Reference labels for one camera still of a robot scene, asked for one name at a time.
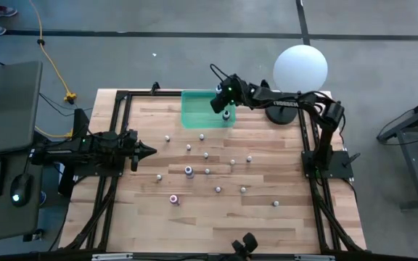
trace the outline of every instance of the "white sphere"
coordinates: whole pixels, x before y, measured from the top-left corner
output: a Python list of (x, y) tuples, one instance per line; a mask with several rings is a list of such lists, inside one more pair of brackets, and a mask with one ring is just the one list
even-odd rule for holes
[(327, 79), (324, 55), (312, 46), (297, 45), (282, 52), (274, 65), (274, 82), (282, 92), (317, 91)]

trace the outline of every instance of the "computer mouse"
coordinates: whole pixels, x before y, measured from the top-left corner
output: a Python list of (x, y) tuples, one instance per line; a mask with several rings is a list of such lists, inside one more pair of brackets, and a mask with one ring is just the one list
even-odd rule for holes
[(27, 204), (32, 189), (32, 175), (23, 173), (14, 178), (11, 184), (11, 202), (16, 207)]

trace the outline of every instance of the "gray desk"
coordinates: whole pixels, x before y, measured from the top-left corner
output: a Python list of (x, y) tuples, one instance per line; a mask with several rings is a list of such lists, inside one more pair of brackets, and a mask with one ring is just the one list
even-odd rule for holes
[(38, 225), (42, 166), (27, 165), (28, 172), (33, 175), (33, 184), (31, 197), (25, 206), (14, 207), (9, 195), (11, 182), (23, 172), (27, 156), (25, 151), (1, 156), (4, 182), (0, 196), (0, 239), (32, 233)]
[(33, 184), (25, 206), (12, 205), (10, 186), (23, 173), (33, 141), (41, 70), (41, 62), (0, 66), (0, 239), (32, 233), (38, 223), (42, 167), (27, 166)]
[(0, 66), (0, 152), (32, 143), (41, 70), (41, 62)]

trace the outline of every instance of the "yellow cable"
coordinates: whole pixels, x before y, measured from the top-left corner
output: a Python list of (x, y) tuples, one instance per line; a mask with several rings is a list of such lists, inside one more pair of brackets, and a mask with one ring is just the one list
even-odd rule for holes
[(50, 138), (70, 138), (70, 137), (72, 137), (72, 131), (71, 131), (71, 132), (69, 132), (69, 133), (67, 133), (67, 134), (64, 134), (64, 135), (52, 135), (52, 134), (49, 134), (49, 133), (44, 132), (44, 131), (43, 131), (43, 130), (41, 130), (38, 126), (35, 126), (35, 129), (36, 129), (39, 133), (41, 133), (41, 134), (45, 135), (46, 137), (50, 137)]
[[(38, 26), (40, 27), (40, 40), (43, 40), (43, 25), (41, 24), (40, 14), (38, 13), (38, 10), (36, 9), (35, 4), (33, 4), (32, 0), (28, 0), (28, 1), (32, 5), (33, 10), (35, 10), (36, 17), (38, 18)], [(71, 95), (72, 93), (70, 92), (69, 88), (67, 87), (67, 84), (65, 83), (64, 78), (62, 78), (61, 74), (59, 73), (59, 70), (57, 70), (57, 67), (56, 67), (55, 63), (53, 62), (51, 57), (49, 57), (48, 53), (44, 50), (43, 44), (40, 43), (39, 45), (40, 45), (41, 50), (43, 51), (44, 55), (46, 56), (46, 58), (48, 58), (49, 62), (51, 62), (51, 65), (54, 68), (54, 71), (56, 71), (57, 77), (59, 77), (62, 84), (64, 85), (64, 88), (67, 91), (67, 96)]]

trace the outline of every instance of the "lamp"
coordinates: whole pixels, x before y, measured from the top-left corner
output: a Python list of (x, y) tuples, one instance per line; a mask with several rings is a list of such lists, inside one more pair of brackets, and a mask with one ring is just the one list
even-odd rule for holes
[[(302, 93), (318, 91), (327, 79), (328, 65), (324, 55), (308, 45), (297, 45), (283, 51), (274, 65), (274, 82), (281, 92)], [(294, 108), (269, 107), (267, 118), (285, 125), (291, 123), (298, 111)]]

